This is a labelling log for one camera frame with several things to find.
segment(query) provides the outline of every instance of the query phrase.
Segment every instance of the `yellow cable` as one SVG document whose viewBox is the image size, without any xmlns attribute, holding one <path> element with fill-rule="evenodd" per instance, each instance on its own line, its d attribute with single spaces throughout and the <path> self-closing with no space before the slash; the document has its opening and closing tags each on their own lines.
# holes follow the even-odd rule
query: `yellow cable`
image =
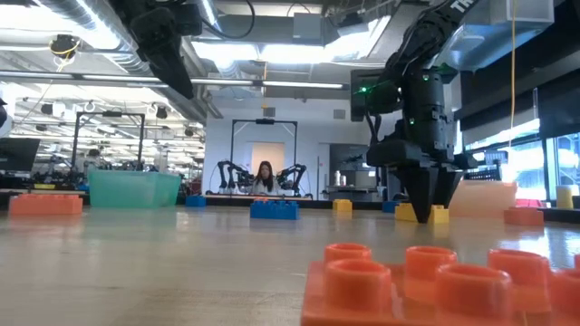
<svg viewBox="0 0 580 326">
<path fill-rule="evenodd" d="M 517 0 L 511 1 L 511 121 L 509 124 L 509 143 L 513 139 L 514 116 L 516 115 L 516 5 Z"/>
<path fill-rule="evenodd" d="M 68 63 L 68 62 L 69 62 L 69 55 L 71 55 L 71 52 L 68 52 L 68 53 L 66 54 L 66 57 L 65 57 L 65 58 L 64 58 L 64 60 L 61 62 L 61 64 L 58 66 L 58 69 L 56 70 L 56 72 L 61 72 L 61 71 L 64 69 L 64 67 L 66 67 L 66 66 L 67 66 L 67 64 L 66 64 L 66 63 Z"/>
</svg>

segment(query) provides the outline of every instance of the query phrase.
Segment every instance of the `computer monitor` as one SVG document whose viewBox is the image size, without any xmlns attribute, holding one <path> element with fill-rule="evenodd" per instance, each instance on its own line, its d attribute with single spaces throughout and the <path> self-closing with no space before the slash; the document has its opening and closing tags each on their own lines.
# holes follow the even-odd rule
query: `computer monitor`
<svg viewBox="0 0 580 326">
<path fill-rule="evenodd" d="M 0 139 L 0 170 L 32 171 L 39 139 Z"/>
</svg>

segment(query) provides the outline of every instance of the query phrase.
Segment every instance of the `yellow lego block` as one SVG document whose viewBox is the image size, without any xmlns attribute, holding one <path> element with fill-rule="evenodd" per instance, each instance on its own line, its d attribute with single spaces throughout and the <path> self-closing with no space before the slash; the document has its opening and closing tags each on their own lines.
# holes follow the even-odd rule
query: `yellow lego block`
<svg viewBox="0 0 580 326">
<path fill-rule="evenodd" d="M 449 224 L 450 211 L 445 209 L 443 205 L 431 206 L 431 214 L 429 215 L 430 224 Z"/>
<path fill-rule="evenodd" d="M 413 206 L 409 203 L 400 203 L 395 207 L 395 220 L 418 223 Z M 449 222 L 450 211 L 448 209 L 442 205 L 431 206 L 429 224 L 448 224 Z"/>
<path fill-rule="evenodd" d="M 417 223 L 413 206 L 409 203 L 400 203 L 395 207 L 395 220 Z"/>
<path fill-rule="evenodd" d="M 342 212 L 352 212 L 353 202 L 348 199 L 335 199 L 333 201 L 333 210 Z"/>
<path fill-rule="evenodd" d="M 334 218 L 339 220 L 350 220 L 353 219 L 353 211 L 335 211 L 333 213 Z"/>
</svg>

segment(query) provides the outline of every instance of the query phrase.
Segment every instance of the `table surface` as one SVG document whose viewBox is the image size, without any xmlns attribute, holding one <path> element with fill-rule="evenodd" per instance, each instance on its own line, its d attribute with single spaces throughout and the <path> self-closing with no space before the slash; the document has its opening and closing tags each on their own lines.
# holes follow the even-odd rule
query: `table surface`
<svg viewBox="0 0 580 326">
<path fill-rule="evenodd" d="M 301 209 L 300 220 L 250 219 L 247 207 L 96 209 L 76 219 L 0 213 L 0 325 L 297 326 L 308 264 L 337 242 L 369 245 L 379 262 L 404 262 L 412 245 L 486 264 L 502 247 L 572 267 L 580 227 L 530 229 L 501 218 L 448 225 L 392 215 Z"/>
<path fill-rule="evenodd" d="M 234 198 L 234 199 L 256 199 L 267 198 L 268 200 L 312 200 L 310 197 L 282 197 L 282 196 L 254 196 L 254 195 L 204 195 L 205 198 Z"/>
</svg>

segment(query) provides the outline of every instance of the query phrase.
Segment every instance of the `lego stud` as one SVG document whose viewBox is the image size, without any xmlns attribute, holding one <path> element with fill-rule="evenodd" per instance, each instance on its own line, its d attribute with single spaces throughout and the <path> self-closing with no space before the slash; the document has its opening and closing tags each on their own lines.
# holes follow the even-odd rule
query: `lego stud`
<svg viewBox="0 0 580 326">
<path fill-rule="evenodd" d="M 371 260 L 371 248 L 362 244 L 329 244 L 324 249 L 324 264 L 340 259 Z"/>
<path fill-rule="evenodd" d="M 437 268 L 457 262 L 457 254 L 446 248 L 413 246 L 405 251 L 405 275 L 424 281 L 435 281 Z"/>
<path fill-rule="evenodd" d="M 390 310 L 391 270 L 362 259 L 330 262 L 324 270 L 324 297 L 329 305 L 350 311 Z"/>
<path fill-rule="evenodd" d="M 438 325 L 508 325 L 511 291 L 506 272 L 468 264 L 441 266 L 435 276 Z"/>
<path fill-rule="evenodd" d="M 551 280 L 550 297 L 552 308 L 563 325 L 580 324 L 580 270 L 555 271 Z"/>
<path fill-rule="evenodd" d="M 488 253 L 488 266 L 511 277 L 517 311 L 550 311 L 547 286 L 551 272 L 547 258 L 518 250 L 493 249 Z"/>
</svg>

